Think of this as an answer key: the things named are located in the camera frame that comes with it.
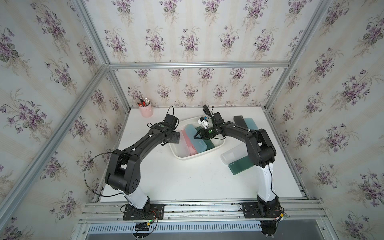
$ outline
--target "plastic container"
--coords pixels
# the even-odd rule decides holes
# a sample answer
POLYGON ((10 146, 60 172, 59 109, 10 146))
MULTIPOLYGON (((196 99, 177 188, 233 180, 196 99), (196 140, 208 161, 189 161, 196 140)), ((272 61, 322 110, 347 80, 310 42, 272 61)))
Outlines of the plastic container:
POLYGON ((252 118, 244 118, 244 122, 247 125, 248 129, 258 130, 258 127, 256 126, 256 123, 252 118))
MULTIPOLYGON (((185 126, 188 125, 188 124, 192 124, 194 127, 199 127, 201 126, 197 120, 200 118, 201 116, 198 116, 198 117, 195 117, 195 118, 190 118, 190 119, 187 119, 187 120, 183 120, 183 121, 180 121, 179 122, 179 125, 178 127, 175 129, 175 131, 181 131, 182 129, 185 129, 185 126)), ((209 119, 209 124, 210 126, 212 126, 212 121, 211 119, 209 119)), ((224 138, 221 134, 217 135, 217 138, 224 138)), ((173 153, 173 155, 180 159, 180 160, 188 160, 188 159, 191 159, 191 158, 195 158, 195 157, 199 157, 201 155, 204 155, 204 154, 207 154, 207 153, 210 153, 212 151, 215 151, 216 149, 218 149, 219 147, 223 146, 224 143, 225 143, 225 139, 215 139, 215 138, 212 138, 211 139, 211 142, 213 143, 213 145, 215 146, 214 148, 212 149, 209 149, 209 150, 206 150, 205 152, 201 152, 201 153, 198 153, 198 154, 195 154, 195 155, 192 155, 192 156, 188 156, 188 157, 179 157, 175 154, 176 152, 176 148, 178 148, 178 144, 172 144, 170 143, 169 144, 169 147, 173 153)))
POLYGON ((246 156, 248 156, 247 146, 242 142, 231 150, 221 154, 220 158, 225 165, 228 165, 246 156))
POLYGON ((207 149, 207 145, 202 139, 195 139, 194 136, 196 135, 197 131, 195 127, 192 124, 188 124, 185 126, 185 133, 187 134, 189 140, 195 147, 196 151, 198 153, 204 152, 207 149))
POLYGON ((181 131, 177 131, 177 132, 180 133, 180 142, 177 144, 177 147, 175 147, 175 154, 179 157, 188 157, 191 154, 189 152, 184 135, 181 131))
MULTIPOLYGON (((252 130, 258 130, 255 122, 252 118, 244 118, 247 127, 252 130)), ((232 162, 240 160, 244 157, 248 156, 247 146, 245 143, 240 143, 238 146, 232 148, 231 150, 223 153, 220 158, 225 165, 229 165, 232 162)))
POLYGON ((181 130, 181 133, 183 134, 185 142, 187 143, 187 147, 188 147, 188 151, 189 151, 190 156, 197 154, 197 151, 196 151, 195 147, 191 143, 191 141, 190 141, 190 139, 189 139, 189 137, 188 137, 188 135, 187 135, 187 133, 185 132, 184 129, 181 130))
POLYGON ((139 107, 139 109, 140 109, 141 116, 145 118, 149 118, 153 115, 153 109, 152 109, 151 103, 149 103, 145 107, 139 107))

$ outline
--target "aluminum frame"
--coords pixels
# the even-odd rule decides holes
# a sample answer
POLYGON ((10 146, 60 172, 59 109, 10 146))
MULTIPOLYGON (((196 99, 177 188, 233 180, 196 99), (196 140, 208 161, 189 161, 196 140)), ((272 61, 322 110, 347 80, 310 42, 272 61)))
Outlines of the aluminum frame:
POLYGON ((115 69, 159 68, 287 68, 290 61, 223 61, 223 62, 169 62, 169 63, 111 63, 115 69))
POLYGON ((321 23, 321 19, 327 13, 328 7, 330 6, 331 2, 332 2, 331 0, 321 0, 320 3, 318 4, 315 12, 313 13, 310 19, 310 22, 305 28, 303 36, 300 38, 297 46, 295 47, 291 55, 291 58, 289 60, 291 65, 288 68, 284 69, 283 74, 281 75, 280 79, 277 81, 276 86, 273 88, 273 91, 271 92, 271 96, 269 96, 267 103, 265 104, 265 108, 267 110, 270 110, 271 107, 273 106, 275 100, 277 99, 277 96, 281 91, 281 88, 284 86, 284 84, 288 80, 289 75, 295 68, 295 65, 298 63, 298 60, 300 59, 301 55, 305 52, 305 48, 307 47, 309 41, 314 35, 318 25, 321 23))
POLYGON ((54 154, 57 147, 67 135, 69 129, 72 127, 74 121, 79 116, 91 97, 93 91, 97 88, 103 77, 108 70, 106 64, 102 65, 97 73, 93 76, 86 88, 81 93, 81 96, 75 101, 68 113, 61 120, 55 132, 49 140, 39 150, 34 160, 27 167, 21 175, 17 183, 8 193, 6 198, 0 204, 0 229, 3 229, 7 221, 11 218, 12 214, 16 211, 22 203, 30 187, 35 183, 36 178, 45 166, 48 159, 54 154))

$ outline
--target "clear plastic container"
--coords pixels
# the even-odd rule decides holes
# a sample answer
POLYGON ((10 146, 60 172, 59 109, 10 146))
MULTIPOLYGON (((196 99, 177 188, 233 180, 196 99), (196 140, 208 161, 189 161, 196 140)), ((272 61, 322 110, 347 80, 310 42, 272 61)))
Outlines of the clear plastic container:
POLYGON ((185 129, 181 130, 181 133, 184 135, 184 139, 185 139, 185 142, 187 143, 190 156, 197 154, 197 151, 193 146, 193 144, 191 143, 190 139, 188 138, 187 133, 185 132, 185 129))
POLYGON ((176 131, 180 133, 180 142, 178 144, 170 143, 173 144, 173 149, 175 151, 176 156, 178 157, 188 157, 190 156, 190 152, 187 146, 187 143, 184 138, 184 134, 181 131, 176 131))
POLYGON ((207 144, 202 139, 194 138, 195 134, 197 133, 197 130, 192 124, 188 124, 185 127, 185 133, 187 134, 189 140, 191 141, 198 153, 204 152, 207 149, 207 144))
POLYGON ((231 150, 221 154, 220 158, 225 165, 229 165, 230 163, 235 162, 236 160, 239 160, 245 156, 248 156, 247 146, 242 142, 231 150))
MULTIPOLYGON (((244 121, 249 129, 258 130, 258 127, 252 118, 244 118, 244 121)), ((220 158, 225 165, 229 165, 245 156, 248 156, 247 146, 242 142, 238 146, 223 153, 220 158)))

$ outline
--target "teal plastic container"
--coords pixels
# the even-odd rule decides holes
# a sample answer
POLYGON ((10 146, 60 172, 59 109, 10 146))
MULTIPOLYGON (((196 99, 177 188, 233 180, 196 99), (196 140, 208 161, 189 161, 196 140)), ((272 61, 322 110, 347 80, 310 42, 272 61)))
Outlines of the teal plastic container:
POLYGON ((244 121, 250 130, 258 130, 258 127, 256 126, 256 123, 253 121, 252 118, 244 118, 244 121))
POLYGON ((185 133, 198 153, 204 152, 207 149, 207 144, 202 139, 194 139, 197 130, 192 124, 188 124, 185 127, 185 133))

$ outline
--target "purple flower pattern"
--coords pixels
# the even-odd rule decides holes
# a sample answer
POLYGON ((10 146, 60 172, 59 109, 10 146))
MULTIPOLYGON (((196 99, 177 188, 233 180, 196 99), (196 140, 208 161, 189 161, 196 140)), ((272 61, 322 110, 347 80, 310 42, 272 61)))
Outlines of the purple flower pattern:
POLYGON ((333 189, 337 188, 339 180, 336 178, 337 170, 333 167, 333 164, 325 166, 320 164, 320 169, 317 174, 313 176, 315 179, 315 186, 323 187, 324 185, 332 186, 333 189))
POLYGON ((91 138, 91 129, 88 128, 88 124, 85 122, 85 118, 79 116, 73 123, 73 126, 70 128, 69 133, 72 134, 73 138, 79 136, 79 140, 85 144, 85 141, 90 142, 91 138))
POLYGON ((264 10, 267 8, 268 0, 246 0, 243 10, 248 11, 243 19, 245 31, 252 30, 256 24, 259 24, 258 19, 263 17, 264 10))
POLYGON ((90 45, 85 42, 86 36, 81 37, 81 42, 77 43, 77 47, 80 49, 80 57, 83 60, 83 63, 88 64, 88 68, 91 73, 96 74, 99 70, 99 65, 96 63, 96 57, 94 51, 90 45))
POLYGON ((226 101, 224 107, 236 107, 236 100, 226 101))
POLYGON ((133 23, 131 3, 134 1, 135 0, 111 0, 111 3, 118 7, 118 15, 121 17, 121 21, 127 26, 133 23))
POLYGON ((199 83, 204 87, 207 86, 211 79, 213 78, 214 69, 213 68, 199 68, 199 71, 197 73, 200 75, 199 83))
POLYGON ((232 75, 232 78, 229 79, 229 83, 232 84, 232 87, 237 86, 246 73, 246 68, 232 68, 229 73, 229 75, 232 75))
POLYGON ((240 99, 245 100, 248 99, 249 95, 255 91, 254 86, 251 86, 250 84, 244 84, 243 88, 240 89, 240 99))
POLYGON ((214 23, 216 19, 218 18, 217 16, 217 8, 220 2, 223 2, 224 0, 202 0, 201 2, 205 6, 205 21, 209 21, 209 25, 214 23))
POLYGON ((375 237, 371 233, 374 227, 371 227, 369 223, 362 222, 362 220, 369 222, 368 219, 369 217, 364 215, 357 217, 353 212, 350 211, 347 219, 344 221, 341 219, 338 223, 342 228, 342 230, 339 232, 345 238, 352 237, 360 240, 374 240, 375 237))
POLYGON ((131 97, 133 101, 139 100, 141 98, 141 92, 139 88, 139 86, 128 87, 127 95, 131 97))
POLYGON ((170 72, 170 77, 172 81, 175 81, 175 83, 179 83, 181 80, 181 71, 184 71, 184 68, 174 68, 174 69, 168 69, 168 72, 170 72))
POLYGON ((289 145, 289 142, 290 142, 290 139, 289 139, 289 132, 288 130, 284 130, 284 131, 281 131, 280 132, 280 140, 285 144, 285 145, 289 145))
POLYGON ((119 134, 120 133, 120 130, 121 130, 121 127, 122 127, 122 124, 118 122, 117 125, 114 126, 114 129, 116 130, 116 134, 119 134))
POLYGON ((361 181, 352 181, 347 183, 348 186, 351 186, 348 191, 351 194, 351 197, 356 202, 361 202, 365 207, 367 207, 367 202, 373 207, 378 205, 384 205, 384 174, 381 175, 381 178, 377 177, 377 174, 368 172, 367 174, 361 174, 361 181))
POLYGON ((200 28, 194 26, 191 31, 189 29, 183 29, 183 33, 186 34, 186 36, 181 36, 181 42, 180 45, 184 47, 183 49, 183 57, 187 59, 187 61, 192 61, 194 56, 196 56, 196 52, 198 51, 197 45, 200 44, 199 38, 196 35, 196 32, 200 28))
MULTIPOLYGON (((17 220, 17 217, 11 218, 11 223, 14 223, 17 220)), ((7 225, 3 232, 3 240, 29 240, 33 237, 32 228, 19 230, 14 224, 7 225)))
POLYGON ((165 20, 170 20, 170 25, 172 26, 173 23, 176 23, 176 7, 177 2, 181 2, 181 0, 159 0, 160 5, 164 6, 163 15, 165 16, 165 20))
POLYGON ((53 133, 52 121, 44 120, 47 115, 40 110, 41 105, 19 99, 23 94, 20 90, 17 89, 14 95, 11 91, 11 105, 4 104, 0 107, 2 113, 13 116, 8 118, 6 126, 13 126, 17 134, 29 129, 30 138, 37 142, 41 142, 41 137, 48 139, 53 133))
POLYGON ((109 103, 111 104, 111 109, 120 115, 121 111, 119 106, 119 99, 117 97, 109 98, 109 103))
POLYGON ((81 203, 75 201, 72 194, 73 191, 64 192, 61 199, 53 203, 54 207, 49 212, 56 217, 56 222, 65 218, 65 216, 69 218, 75 217, 78 213, 77 211, 80 211, 81 203))
POLYGON ((140 81, 144 81, 144 84, 149 82, 148 72, 150 69, 135 69, 134 72, 137 73, 140 81))
POLYGON ((65 87, 65 91, 69 94, 76 95, 77 86, 69 74, 69 65, 61 61, 59 58, 58 61, 49 59, 49 62, 45 62, 45 66, 51 72, 51 81, 55 83, 61 83, 65 87))
POLYGON ((184 108, 184 107, 186 107, 186 104, 180 100, 174 100, 172 106, 175 106, 178 108, 184 108))
POLYGON ((251 56, 255 59, 255 61, 258 61, 262 57, 266 56, 266 52, 268 52, 271 45, 274 44, 273 32, 277 30, 278 28, 276 27, 273 27, 269 31, 262 29, 261 35, 257 36, 256 41, 253 44, 254 46, 257 46, 257 49, 252 51, 251 56))
POLYGON ((52 43, 56 46, 57 51, 60 53, 60 49, 68 55, 71 51, 69 46, 69 40, 64 37, 66 34, 65 29, 61 26, 61 20, 57 17, 56 13, 51 11, 48 6, 41 3, 31 3, 30 6, 38 14, 36 16, 37 23, 41 25, 43 34, 50 33, 52 35, 52 43))
POLYGON ((273 86, 271 87, 271 89, 268 89, 266 91, 266 93, 264 94, 264 96, 266 96, 264 101, 266 101, 269 98, 269 96, 271 95, 272 89, 273 89, 273 86))
POLYGON ((119 62, 125 62, 127 48, 125 48, 126 43, 124 42, 124 39, 119 35, 120 31, 120 28, 113 28, 112 31, 104 30, 106 34, 104 40, 107 42, 106 46, 111 47, 113 50, 112 57, 117 58, 119 62))
POLYGON ((300 175, 302 175, 304 171, 308 172, 307 165, 303 164, 301 158, 295 158, 293 161, 295 162, 295 168, 300 175))
POLYGON ((380 78, 381 75, 369 76, 366 70, 361 70, 359 75, 349 76, 349 80, 342 83, 344 91, 338 91, 332 99, 334 102, 332 107, 336 107, 336 110, 345 109, 348 110, 348 103, 354 106, 359 100, 365 101, 368 94, 371 92, 370 86, 373 80, 377 83, 384 82, 380 78))
MULTIPOLYGON (((0 164, 0 172, 2 172, 4 168, 5 167, 0 164)), ((13 171, 11 170, 5 175, 0 175, 0 197, 1 198, 5 198, 15 184, 15 181, 10 179, 12 174, 13 174, 13 171)))
POLYGON ((275 113, 275 108, 273 107, 271 111, 269 111, 269 115, 271 116, 272 120, 275 121, 276 120, 276 113, 275 113))
POLYGON ((262 84, 268 82, 272 74, 277 70, 279 70, 279 68, 261 68, 262 76, 260 77, 260 81, 262 81, 262 84))
POLYGON ((190 84, 186 84, 185 85, 185 88, 183 89, 183 92, 185 94, 185 97, 186 99, 189 101, 189 102, 192 102, 193 100, 195 100, 195 94, 198 92, 199 90, 197 89, 197 87, 193 86, 193 85, 190 85, 190 84))
POLYGON ((358 44, 354 47, 354 49, 360 49, 360 52, 356 54, 357 56, 364 56, 364 54, 369 54, 370 49, 375 48, 375 43, 378 40, 383 39, 384 37, 384 17, 382 16, 384 10, 377 15, 376 17, 371 17, 368 19, 369 23, 367 24, 368 32, 364 34, 362 39, 358 39, 358 44))
POLYGON ((327 53, 321 54, 315 61, 317 67, 310 71, 308 82, 312 81, 312 83, 319 83, 320 77, 325 78, 325 75, 328 72, 332 72, 336 58, 343 55, 344 54, 340 53, 340 50, 334 52, 332 48, 328 48, 327 53))
POLYGON ((291 47, 291 50, 289 50, 286 53, 285 58, 290 58, 290 56, 292 55, 294 49, 296 48, 297 44, 299 43, 299 40, 300 40, 300 37, 301 37, 302 33, 303 33, 303 30, 300 30, 299 34, 297 36, 295 36, 294 38, 292 38, 291 43, 288 45, 288 47, 291 47))
POLYGON ((221 42, 221 54, 225 53, 225 57, 231 54, 235 41, 240 38, 237 31, 240 31, 240 29, 235 29, 232 26, 229 26, 229 28, 225 26, 223 33, 219 36, 221 42))
POLYGON ((152 31, 151 29, 147 29, 146 32, 148 35, 145 36, 145 45, 151 47, 149 50, 149 56, 153 57, 155 62, 161 60, 164 51, 164 39, 160 36, 160 31, 162 28, 155 27, 152 31))
POLYGON ((332 2, 327 11, 328 16, 325 18, 325 21, 320 28, 321 30, 324 29, 320 36, 329 33, 331 31, 330 28, 333 27, 335 21, 337 21, 339 17, 345 16, 347 14, 349 11, 348 5, 349 0, 335 0, 332 2))
POLYGON ((285 89, 287 89, 287 91, 285 92, 285 94, 290 94, 294 87, 299 86, 300 81, 301 77, 299 77, 299 71, 295 69, 293 73, 291 73, 288 77, 288 83, 285 86, 285 89))
POLYGON ((215 88, 212 89, 212 92, 215 95, 215 100, 217 102, 221 101, 221 99, 223 98, 224 93, 227 92, 227 91, 228 91, 228 89, 226 88, 226 86, 223 86, 223 84, 216 84, 215 88))
POLYGON ((312 113, 314 112, 321 112, 322 106, 325 105, 324 102, 321 101, 323 98, 323 95, 317 91, 314 95, 308 96, 307 105, 304 107, 302 112, 304 113, 303 118, 310 118, 312 116, 312 113))
POLYGON ((29 60, 23 60, 24 54, 19 54, 15 49, 15 45, 12 43, 11 37, 15 35, 9 28, 4 28, 1 34, 0 41, 0 60, 6 63, 6 68, 12 68, 14 74, 18 75, 18 71, 22 68, 27 76, 30 76, 31 67, 27 65, 29 60))
MULTIPOLYGON (((98 178, 94 179, 94 180, 91 182, 91 184, 89 185, 89 187, 92 189, 92 191, 94 191, 94 192, 98 192, 98 189, 99 189, 99 186, 100 186, 99 182, 100 182, 100 179, 98 179, 98 178)), ((94 198, 95 198, 95 196, 96 196, 96 194, 94 194, 93 192, 91 192, 91 191, 89 191, 89 190, 85 191, 84 193, 85 193, 85 195, 87 195, 87 196, 89 197, 89 201, 90 201, 90 202, 91 202, 92 200, 94 200, 94 198)))
POLYGON ((299 19, 300 12, 307 3, 312 2, 312 0, 289 0, 288 13, 285 15, 285 22, 289 21, 288 26, 294 24, 296 20, 299 19))
POLYGON ((281 116, 281 119, 283 120, 280 124, 285 124, 288 120, 293 120, 293 116, 295 113, 293 112, 293 106, 290 103, 288 106, 284 107, 283 115, 281 116))
POLYGON ((85 170, 88 170, 93 173, 94 169, 98 169, 97 163, 92 161, 90 164, 90 160, 92 159, 92 151, 84 151, 83 155, 77 156, 78 160, 76 161, 76 165, 80 167, 80 172, 84 172, 85 170))
POLYGON ((106 139, 111 138, 111 131, 107 126, 107 119, 101 119, 101 121, 97 121, 96 128, 99 130, 99 135, 103 135, 106 139))
POLYGON ((168 102, 169 94, 172 92, 172 90, 164 84, 158 84, 156 92, 160 95, 161 101, 168 102))
POLYGON ((100 88, 94 91, 93 95, 91 96, 91 100, 94 106, 97 104, 100 112, 105 112, 107 109, 107 106, 105 105, 106 101, 104 101, 103 91, 100 90, 100 88))
POLYGON ((57 157, 55 157, 58 153, 55 152, 55 155, 51 157, 48 164, 45 165, 43 172, 40 175, 40 179, 46 179, 47 177, 52 178, 52 181, 60 181, 60 175, 64 174, 67 177, 66 164, 62 165, 59 163, 57 157))
POLYGON ((254 100, 252 99, 250 103, 247 104, 247 106, 250 106, 250 107, 257 107, 257 106, 261 106, 261 102, 257 101, 257 100, 254 100))
POLYGON ((317 148, 322 149, 322 152, 328 152, 330 155, 330 150, 334 153, 338 152, 340 149, 345 151, 348 142, 352 137, 353 140, 359 138, 356 136, 356 132, 346 131, 347 126, 345 124, 340 124, 340 126, 333 126, 330 129, 327 129, 327 137, 321 137, 319 139, 320 145, 317 148))
POLYGON ((311 146, 311 142, 313 142, 313 140, 310 138, 310 135, 311 130, 308 130, 307 127, 304 129, 299 129, 298 136, 295 140, 295 148, 299 149, 302 146, 311 146))

